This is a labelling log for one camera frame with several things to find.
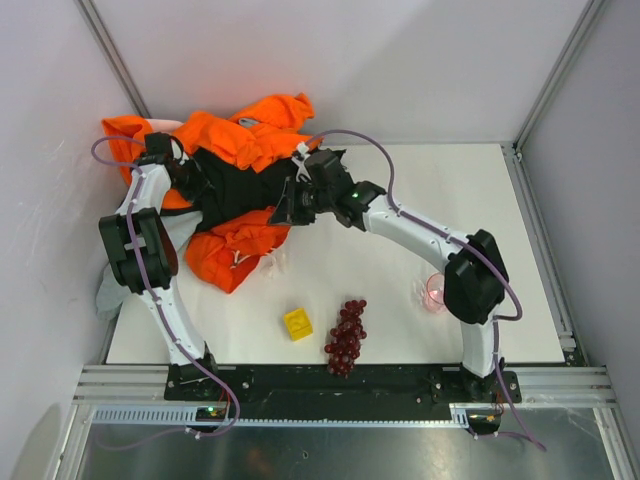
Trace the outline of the orange drawstring shorts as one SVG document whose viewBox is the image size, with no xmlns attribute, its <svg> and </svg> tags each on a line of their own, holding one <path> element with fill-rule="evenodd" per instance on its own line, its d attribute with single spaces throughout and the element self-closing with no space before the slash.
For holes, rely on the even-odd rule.
<svg viewBox="0 0 640 480">
<path fill-rule="evenodd" d="M 185 253 L 192 273 L 226 294 L 233 293 L 263 257 L 286 241 L 290 227 L 271 225 L 273 213 L 273 207 L 251 211 L 194 234 Z"/>
</svg>

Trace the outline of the black cloth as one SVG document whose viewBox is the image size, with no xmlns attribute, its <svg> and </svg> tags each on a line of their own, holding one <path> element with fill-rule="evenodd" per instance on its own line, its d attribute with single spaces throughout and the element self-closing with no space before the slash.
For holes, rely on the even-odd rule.
<svg viewBox="0 0 640 480">
<path fill-rule="evenodd" d="M 337 220 L 349 227 L 353 223 L 353 215 L 348 212 L 347 203 L 354 182 L 342 164 L 343 155 L 342 150 L 312 149 L 310 157 L 306 160 L 306 167 L 311 176 L 311 180 L 307 182 L 318 185 L 338 183 L 344 189 L 338 205 L 345 218 L 342 221 Z M 260 173 L 249 169 L 240 170 L 204 149 L 199 149 L 192 158 L 200 164 L 212 184 L 212 196 L 199 203 L 187 201 L 187 207 L 164 207 L 161 216 L 199 211 L 203 219 L 196 227 L 195 233 L 209 231 L 251 211 L 265 210 L 268 207 L 275 209 L 286 179 L 295 179 L 297 171 L 291 157 L 276 161 Z M 167 171 L 167 163 L 172 159 L 164 154 L 160 157 L 160 165 Z"/>
</svg>

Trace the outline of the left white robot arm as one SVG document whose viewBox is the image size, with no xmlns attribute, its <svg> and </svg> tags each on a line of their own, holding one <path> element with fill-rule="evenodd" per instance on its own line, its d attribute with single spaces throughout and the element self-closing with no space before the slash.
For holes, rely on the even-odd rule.
<svg viewBox="0 0 640 480">
<path fill-rule="evenodd" d="M 140 146 L 143 152 L 131 162 L 105 160 L 97 154 L 97 147 L 110 141 Z M 102 164 L 131 171 L 131 184 L 121 206 L 99 220 L 116 282 L 146 305 L 161 331 L 172 366 L 215 372 L 215 359 L 181 298 L 177 250 L 161 220 L 163 201 L 170 190 L 194 202 L 210 183 L 179 140 L 168 133 L 147 134 L 142 141 L 108 135 L 95 141 L 91 154 Z"/>
</svg>

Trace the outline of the orange hoodie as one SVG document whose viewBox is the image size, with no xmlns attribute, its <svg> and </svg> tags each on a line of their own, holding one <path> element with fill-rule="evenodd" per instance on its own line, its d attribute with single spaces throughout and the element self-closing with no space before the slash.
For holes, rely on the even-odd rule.
<svg viewBox="0 0 640 480">
<path fill-rule="evenodd" d="M 314 115 L 312 102 L 305 94 L 276 94 L 229 118 L 196 111 L 172 135 L 190 155 L 203 148 L 240 170 L 260 173 L 309 139 L 300 130 Z M 116 161 L 131 163 L 143 152 L 133 142 L 154 133 L 147 120 L 126 115 L 101 121 L 104 133 L 112 138 L 109 146 Z"/>
</svg>

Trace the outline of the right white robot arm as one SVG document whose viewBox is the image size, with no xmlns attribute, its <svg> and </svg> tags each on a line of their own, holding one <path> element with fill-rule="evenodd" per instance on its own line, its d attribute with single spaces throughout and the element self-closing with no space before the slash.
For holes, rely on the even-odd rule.
<svg viewBox="0 0 640 480">
<path fill-rule="evenodd" d="M 291 157 L 297 171 L 286 179 L 271 223 L 306 226 L 332 214 L 346 228 L 384 237 L 425 260 L 444 276 L 445 307 L 461 326 L 463 369 L 480 379 L 493 375 L 499 350 L 492 324 L 509 293 L 493 235 L 478 230 L 462 236 L 403 208 L 381 186 L 353 181 L 341 157 L 337 150 L 299 144 Z"/>
</svg>

